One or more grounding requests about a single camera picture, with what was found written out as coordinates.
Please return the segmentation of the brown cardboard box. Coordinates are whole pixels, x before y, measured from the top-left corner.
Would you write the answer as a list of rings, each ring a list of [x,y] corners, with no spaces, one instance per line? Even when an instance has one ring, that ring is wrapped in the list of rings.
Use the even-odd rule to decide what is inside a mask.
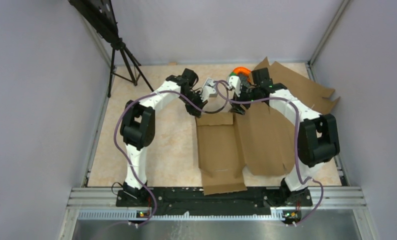
[[[338,96],[332,100],[334,88],[320,85],[279,62],[270,64],[267,57],[254,67],[255,70],[263,68],[268,68],[274,83],[282,83],[293,96],[319,113],[329,114],[341,99]]]
[[[204,195],[246,191],[244,169],[258,177],[293,171],[294,122],[265,103],[253,104],[244,115],[219,112],[196,118]]]

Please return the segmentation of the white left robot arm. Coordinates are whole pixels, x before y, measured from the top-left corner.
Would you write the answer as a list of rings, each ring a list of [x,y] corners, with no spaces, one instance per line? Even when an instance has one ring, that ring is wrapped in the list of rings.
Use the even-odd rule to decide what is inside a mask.
[[[125,105],[119,133],[130,163],[122,187],[128,194],[128,201],[135,207],[144,205],[147,200],[147,193],[143,190],[147,183],[146,155],[156,133],[156,114],[171,101],[181,99],[186,111],[199,118],[208,99],[216,96],[214,80],[194,89],[198,79],[193,70],[186,68],[181,75],[168,76],[152,94],[138,101],[130,100]]]

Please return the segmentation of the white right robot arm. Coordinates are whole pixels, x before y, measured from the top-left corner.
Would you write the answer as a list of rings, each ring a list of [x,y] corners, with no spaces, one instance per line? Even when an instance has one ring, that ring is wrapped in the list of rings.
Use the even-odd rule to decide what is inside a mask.
[[[229,75],[233,91],[230,112],[247,116],[252,103],[264,103],[294,125],[294,166],[282,180],[276,198],[293,206],[304,195],[318,170],[340,152],[336,118],[311,109],[283,83],[274,83],[268,68],[249,70],[237,67]]]

